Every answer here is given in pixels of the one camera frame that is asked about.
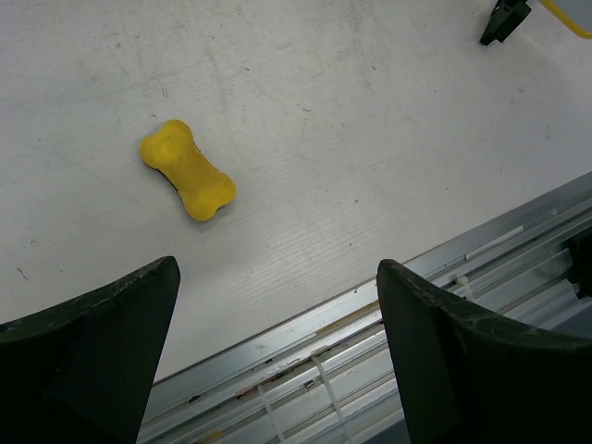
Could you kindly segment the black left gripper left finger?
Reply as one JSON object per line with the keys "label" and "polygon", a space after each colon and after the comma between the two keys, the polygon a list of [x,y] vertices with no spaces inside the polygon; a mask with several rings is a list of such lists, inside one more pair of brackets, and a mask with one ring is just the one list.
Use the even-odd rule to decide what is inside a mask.
{"label": "black left gripper left finger", "polygon": [[135,442],[179,283],[165,256],[2,324],[2,442]]}

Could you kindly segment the yellow bone-shaped eraser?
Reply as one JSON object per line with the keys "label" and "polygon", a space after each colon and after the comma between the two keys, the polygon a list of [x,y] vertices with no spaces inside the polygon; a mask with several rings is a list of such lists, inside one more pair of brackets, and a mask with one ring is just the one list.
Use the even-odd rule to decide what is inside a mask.
{"label": "yellow bone-shaped eraser", "polygon": [[236,197],[234,181],[210,163],[195,143],[191,128],[181,120],[169,120],[144,138],[140,157],[166,177],[196,221],[211,219]]}

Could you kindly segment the yellow framed whiteboard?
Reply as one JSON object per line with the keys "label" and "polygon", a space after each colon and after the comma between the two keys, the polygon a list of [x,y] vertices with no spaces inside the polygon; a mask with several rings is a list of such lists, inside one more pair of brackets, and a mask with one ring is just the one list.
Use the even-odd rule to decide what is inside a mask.
{"label": "yellow framed whiteboard", "polygon": [[583,39],[591,39],[591,0],[541,0],[563,25]]}

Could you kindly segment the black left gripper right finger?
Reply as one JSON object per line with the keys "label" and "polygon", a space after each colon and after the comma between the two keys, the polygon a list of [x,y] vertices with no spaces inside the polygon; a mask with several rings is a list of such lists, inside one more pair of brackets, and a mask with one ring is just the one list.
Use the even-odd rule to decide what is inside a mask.
{"label": "black left gripper right finger", "polygon": [[414,443],[587,443],[591,343],[496,314],[393,260],[377,294]]}

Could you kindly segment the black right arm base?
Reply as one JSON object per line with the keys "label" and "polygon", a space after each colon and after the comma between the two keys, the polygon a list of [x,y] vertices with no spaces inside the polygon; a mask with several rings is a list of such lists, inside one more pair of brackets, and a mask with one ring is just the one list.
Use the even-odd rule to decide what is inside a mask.
{"label": "black right arm base", "polygon": [[591,296],[592,234],[591,228],[578,233],[567,242],[573,265],[568,280],[577,287],[578,299]]}

